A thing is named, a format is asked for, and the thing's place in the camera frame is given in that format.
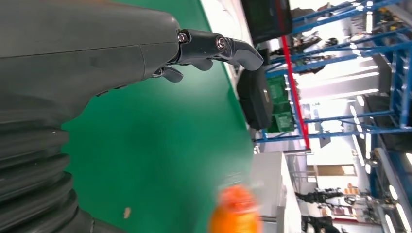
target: black cover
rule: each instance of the black cover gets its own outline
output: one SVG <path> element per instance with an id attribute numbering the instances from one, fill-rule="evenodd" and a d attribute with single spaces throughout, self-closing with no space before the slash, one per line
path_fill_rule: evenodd
<path id="1" fill-rule="evenodd" d="M 289 0 L 242 0 L 254 44 L 292 33 Z"/>
<path id="2" fill-rule="evenodd" d="M 272 97 L 266 81 L 265 68 L 244 70 L 237 85 L 239 102 L 247 123 L 253 129 L 269 128 L 272 124 Z"/>

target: green crate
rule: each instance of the green crate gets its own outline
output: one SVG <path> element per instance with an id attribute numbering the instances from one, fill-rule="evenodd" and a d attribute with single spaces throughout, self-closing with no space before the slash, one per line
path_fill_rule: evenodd
<path id="1" fill-rule="evenodd" d="M 295 121 L 292 106 L 289 102 L 274 104 L 272 112 L 272 126 L 267 129 L 269 133 L 292 132 L 295 129 Z"/>
<path id="2" fill-rule="evenodd" d="M 292 132 L 295 130 L 295 122 L 292 112 L 276 113 L 272 115 L 272 126 L 268 133 Z"/>
<path id="3" fill-rule="evenodd" d="M 268 79 L 269 93 L 273 104 L 289 102 L 286 82 L 283 75 L 278 75 Z"/>
<path id="4" fill-rule="evenodd" d="M 273 105 L 272 114 L 275 114 L 275 113 L 288 113 L 288 112 L 292 112 L 292 106 L 291 106 L 291 103 L 289 101 Z"/>

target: ceiling light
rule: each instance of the ceiling light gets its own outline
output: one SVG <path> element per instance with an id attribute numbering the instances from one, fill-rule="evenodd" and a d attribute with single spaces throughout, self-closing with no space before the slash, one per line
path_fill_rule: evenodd
<path id="1" fill-rule="evenodd" d="M 411 154 L 411 153 L 406 153 L 406 158 L 408 158 L 409 163 L 410 163 L 411 166 L 412 166 L 412 154 Z"/>
<path id="2" fill-rule="evenodd" d="M 365 166 L 365 161 L 362 157 L 361 148 L 359 147 L 359 143 L 358 143 L 358 140 L 356 139 L 356 136 L 352 135 L 352 139 L 353 139 L 353 143 L 355 144 L 355 150 L 356 150 L 356 153 L 358 154 L 360 165 Z"/>
<path id="3" fill-rule="evenodd" d="M 346 97 L 350 97 L 350 96 L 357 96 L 357 95 L 375 93 L 375 92 L 378 92 L 378 91 L 379 91 L 378 89 L 374 88 L 374 89 L 368 89 L 368 90 L 363 90 L 363 91 L 346 92 L 346 93 L 322 96 L 322 97 L 317 97 L 317 98 L 302 99 L 302 100 L 300 100 L 300 102 L 301 102 L 301 104 L 305 104 L 305 103 L 319 102 L 319 101 L 322 101 L 322 100 L 342 99 L 342 98 L 346 98 Z"/>
<path id="4" fill-rule="evenodd" d="M 396 233 L 394 224 L 392 223 L 391 217 L 389 215 L 385 215 L 386 222 L 388 223 L 389 231 L 391 233 Z"/>
<path id="5" fill-rule="evenodd" d="M 363 100 L 362 96 L 356 96 L 356 99 L 358 100 L 358 103 L 363 107 L 365 106 L 365 101 Z"/>
<path id="6" fill-rule="evenodd" d="M 405 212 L 403 211 L 402 206 L 398 203 L 396 204 L 396 208 L 398 209 L 400 219 L 402 220 L 403 227 L 405 228 L 406 232 L 411 232 L 411 226 L 409 225 L 408 219 L 406 218 Z"/>
<path id="7" fill-rule="evenodd" d="M 359 121 L 359 118 L 357 118 L 357 117 L 354 117 L 353 118 L 353 120 L 355 121 L 355 123 L 357 124 L 357 125 L 359 125 L 361 122 Z"/>
<path id="8" fill-rule="evenodd" d="M 330 84 L 335 84 L 335 83 L 341 83 L 341 82 L 346 82 L 350 80 L 356 80 L 356 79 L 362 79 L 362 78 L 367 78 L 367 77 L 373 77 L 379 75 L 378 72 L 370 72 L 366 74 L 358 74 L 358 75 L 351 75 L 351 76 L 346 76 L 346 77 L 338 77 L 338 78 L 332 78 L 332 79 L 327 79 L 327 80 L 311 80 L 311 82 L 307 81 L 301 81 L 299 80 L 299 89 L 306 89 L 306 88 L 313 88 L 317 86 L 324 86 L 324 85 L 330 85 Z"/>
<path id="9" fill-rule="evenodd" d="M 398 200 L 398 194 L 395 191 L 395 187 L 389 185 L 389 191 L 391 192 L 392 198 Z"/>
<path id="10" fill-rule="evenodd" d="M 370 133 L 366 134 L 365 147 L 366 147 L 365 148 L 366 158 L 370 159 L 371 158 L 371 150 L 372 150 L 372 135 Z"/>
<path id="11" fill-rule="evenodd" d="M 356 129 L 359 132 L 363 132 L 362 126 L 361 125 L 356 125 Z M 365 139 L 365 136 L 363 134 L 360 135 L 360 138 Z"/>
<path id="12" fill-rule="evenodd" d="M 351 113 L 352 115 L 356 116 L 355 107 L 354 107 L 353 105 L 351 105 L 349 108 L 350 108 L 350 113 Z"/>
<path id="13" fill-rule="evenodd" d="M 367 33 L 372 33 L 372 29 L 373 29 L 373 16 L 372 16 L 372 12 L 369 11 L 371 14 L 367 14 L 366 15 L 366 32 Z"/>
<path id="14" fill-rule="evenodd" d="M 371 166 L 369 164 L 365 165 L 366 173 L 371 174 Z"/>

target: orange object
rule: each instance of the orange object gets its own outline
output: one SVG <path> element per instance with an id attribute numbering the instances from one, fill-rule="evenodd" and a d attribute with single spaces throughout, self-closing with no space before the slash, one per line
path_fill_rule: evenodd
<path id="1" fill-rule="evenodd" d="M 210 220 L 210 233 L 259 233 L 260 230 L 258 206 L 250 191 L 239 184 L 224 189 Z"/>

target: green floor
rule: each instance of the green floor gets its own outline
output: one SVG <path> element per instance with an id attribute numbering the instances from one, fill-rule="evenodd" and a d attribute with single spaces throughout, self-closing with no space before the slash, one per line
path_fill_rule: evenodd
<path id="1" fill-rule="evenodd" d="M 182 28 L 209 29 L 198 0 L 124 2 L 170 12 Z M 223 66 L 180 69 L 181 83 L 152 79 L 110 91 L 65 125 L 81 207 L 130 233 L 207 232 L 217 186 L 249 169 L 252 144 Z"/>

